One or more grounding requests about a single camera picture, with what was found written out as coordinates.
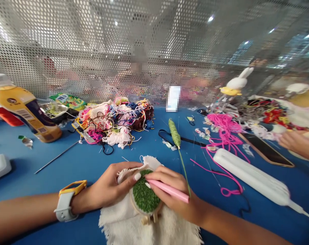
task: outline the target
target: yellow watch case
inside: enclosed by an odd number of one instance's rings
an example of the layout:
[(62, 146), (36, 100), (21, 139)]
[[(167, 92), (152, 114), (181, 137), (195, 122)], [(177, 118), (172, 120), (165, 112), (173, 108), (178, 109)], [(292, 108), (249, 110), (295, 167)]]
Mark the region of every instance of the yellow watch case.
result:
[(87, 185), (87, 180), (80, 180), (67, 185), (59, 192), (59, 196), (63, 193), (74, 192), (74, 196), (80, 193), (81, 190), (85, 189)]

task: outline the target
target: person's hand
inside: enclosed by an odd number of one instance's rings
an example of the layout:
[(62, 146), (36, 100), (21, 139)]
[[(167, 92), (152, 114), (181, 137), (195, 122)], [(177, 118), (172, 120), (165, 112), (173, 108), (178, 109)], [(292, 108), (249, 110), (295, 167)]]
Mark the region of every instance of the person's hand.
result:
[(278, 143), (307, 159), (309, 159), (309, 139), (303, 136), (307, 131), (285, 132), (278, 140)]
[[(145, 178), (161, 181), (184, 192), (185, 194), (189, 194), (185, 178), (181, 174), (176, 173), (164, 166), (159, 166), (155, 172), (145, 175)], [(191, 191), (191, 198), (187, 204), (173, 196), (170, 196), (151, 183), (150, 186), (154, 193), (169, 208), (180, 214), (184, 219), (196, 225), (200, 225), (203, 222), (202, 219), (207, 211), (205, 208), (205, 202), (198, 198), (193, 191)]]
[(111, 164), (101, 177), (90, 187), (76, 196), (76, 205), (82, 203), (83, 208), (78, 208), (78, 213), (84, 213), (112, 205), (118, 199), (124, 197), (141, 178), (141, 174), (129, 176), (122, 183), (117, 182), (117, 173), (125, 168), (141, 167), (138, 162), (121, 162)]

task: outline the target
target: green yarn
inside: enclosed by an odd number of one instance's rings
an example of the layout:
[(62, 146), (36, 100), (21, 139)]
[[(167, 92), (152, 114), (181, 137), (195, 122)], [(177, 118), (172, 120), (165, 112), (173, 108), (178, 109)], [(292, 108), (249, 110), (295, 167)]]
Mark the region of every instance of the green yarn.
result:
[(180, 149), (181, 136), (178, 134), (176, 125), (171, 118), (168, 121), (168, 125), (169, 125), (172, 140), (175, 143), (175, 145), (177, 146), (177, 148)]
[(186, 179), (187, 187), (188, 187), (188, 193), (189, 193), (189, 197), (191, 197), (191, 189), (190, 189), (189, 184), (188, 184), (186, 169), (185, 169), (184, 161), (183, 161), (182, 154), (181, 154), (181, 151), (180, 151), (181, 136), (177, 132), (176, 125), (175, 125), (175, 123), (173, 122), (173, 120), (171, 118), (168, 121), (168, 125), (169, 125), (169, 129), (170, 129), (172, 140), (175, 143), (175, 145), (177, 146), (178, 152), (179, 152), (179, 156), (181, 157), (181, 161), (182, 161), (182, 165), (183, 165), (183, 169), (184, 169), (184, 173), (185, 173), (185, 179)]
[(147, 187), (144, 175), (152, 173), (150, 169), (140, 171), (141, 178), (133, 187), (133, 196), (137, 207), (145, 213), (152, 213), (160, 204), (159, 197)]

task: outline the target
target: yellow drink bottle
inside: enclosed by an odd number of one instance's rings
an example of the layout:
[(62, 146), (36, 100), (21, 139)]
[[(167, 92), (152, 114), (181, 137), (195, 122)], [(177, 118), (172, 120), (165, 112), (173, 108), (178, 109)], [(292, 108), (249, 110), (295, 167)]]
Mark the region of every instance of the yellow drink bottle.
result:
[(59, 139), (61, 129), (40, 109), (35, 96), (12, 84), (5, 74), (0, 74), (0, 105), (25, 123), (42, 142)]

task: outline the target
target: metal bowl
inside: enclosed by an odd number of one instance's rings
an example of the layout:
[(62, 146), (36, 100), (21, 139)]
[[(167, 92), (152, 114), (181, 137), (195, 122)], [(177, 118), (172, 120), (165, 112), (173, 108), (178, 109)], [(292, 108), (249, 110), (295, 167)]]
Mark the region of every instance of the metal bowl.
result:
[[(54, 123), (60, 123), (63, 119), (65, 119), (66, 115), (65, 112), (68, 111), (68, 107), (62, 104), (58, 104), (56, 102), (48, 102), (44, 104), (40, 104), (41, 110), (49, 117), (52, 119)], [(47, 110), (50, 110), (51, 108), (54, 108), (56, 112), (59, 112), (58, 115), (49, 115), (46, 113)]]

